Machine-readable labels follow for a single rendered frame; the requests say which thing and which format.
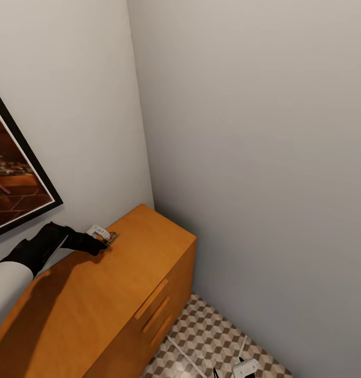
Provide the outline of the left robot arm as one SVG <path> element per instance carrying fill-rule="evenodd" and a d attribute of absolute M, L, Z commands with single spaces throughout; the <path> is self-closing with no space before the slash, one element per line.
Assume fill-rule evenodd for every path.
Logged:
<path fill-rule="evenodd" d="M 19 242 L 7 257 L 0 261 L 0 326 L 39 271 L 44 269 L 59 248 L 86 251 L 97 256 L 106 249 L 97 235 L 109 240 L 110 233 L 98 225 L 86 234 L 52 221 L 32 240 Z"/>

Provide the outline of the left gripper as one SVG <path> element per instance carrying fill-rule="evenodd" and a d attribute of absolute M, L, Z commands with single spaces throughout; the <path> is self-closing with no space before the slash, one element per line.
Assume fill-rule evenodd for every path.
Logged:
<path fill-rule="evenodd" d="M 93 256 L 97 256 L 101 249 L 106 249 L 107 246 L 104 245 L 100 240 L 90 236 L 88 234 L 80 233 L 81 241 L 79 245 L 74 248 L 74 250 L 86 251 Z"/>

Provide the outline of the mousetrap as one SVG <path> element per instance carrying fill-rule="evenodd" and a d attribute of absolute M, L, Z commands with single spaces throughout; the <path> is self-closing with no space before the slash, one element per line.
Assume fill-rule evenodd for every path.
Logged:
<path fill-rule="evenodd" d="M 105 240 L 105 239 L 102 239 L 102 243 L 104 245 L 107 246 L 107 248 L 109 248 L 114 242 L 115 240 L 117 240 L 119 237 L 120 237 L 120 234 L 114 232 L 113 230 L 110 232 L 110 239 L 109 240 Z M 100 253 L 104 253 L 106 251 L 106 249 L 101 249 L 99 252 Z"/>

